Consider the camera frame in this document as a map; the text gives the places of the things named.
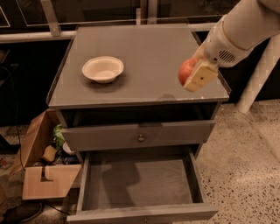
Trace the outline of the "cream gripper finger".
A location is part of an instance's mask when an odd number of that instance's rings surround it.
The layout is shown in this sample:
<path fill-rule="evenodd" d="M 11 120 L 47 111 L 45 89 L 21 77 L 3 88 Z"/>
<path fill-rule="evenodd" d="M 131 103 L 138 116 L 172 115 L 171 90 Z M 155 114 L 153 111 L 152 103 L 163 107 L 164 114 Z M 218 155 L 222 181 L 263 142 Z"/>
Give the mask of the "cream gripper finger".
<path fill-rule="evenodd" d="M 184 89 L 196 92 L 218 76 L 218 64 L 200 59 L 187 78 Z"/>

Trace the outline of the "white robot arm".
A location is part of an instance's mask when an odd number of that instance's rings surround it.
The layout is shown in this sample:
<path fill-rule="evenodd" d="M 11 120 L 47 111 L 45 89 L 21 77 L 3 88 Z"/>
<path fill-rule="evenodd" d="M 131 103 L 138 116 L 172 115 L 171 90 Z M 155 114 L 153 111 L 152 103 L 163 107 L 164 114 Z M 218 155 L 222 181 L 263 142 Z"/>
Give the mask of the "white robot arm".
<path fill-rule="evenodd" d="M 233 67 L 265 39 L 280 32 L 280 0 L 241 0 L 210 30 L 193 56 L 180 67 L 184 89 L 195 92 Z"/>

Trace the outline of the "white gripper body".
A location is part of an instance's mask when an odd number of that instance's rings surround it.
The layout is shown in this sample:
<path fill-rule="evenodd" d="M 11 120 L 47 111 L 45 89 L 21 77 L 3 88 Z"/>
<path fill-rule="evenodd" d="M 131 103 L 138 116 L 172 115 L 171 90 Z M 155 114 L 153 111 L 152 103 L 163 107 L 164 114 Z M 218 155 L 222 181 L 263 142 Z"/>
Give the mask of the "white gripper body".
<path fill-rule="evenodd" d="M 223 16 L 208 33 L 194 53 L 195 58 L 208 60 L 219 67 L 233 67 L 251 54 L 253 49 L 241 49 L 229 40 L 223 28 L 225 18 Z"/>

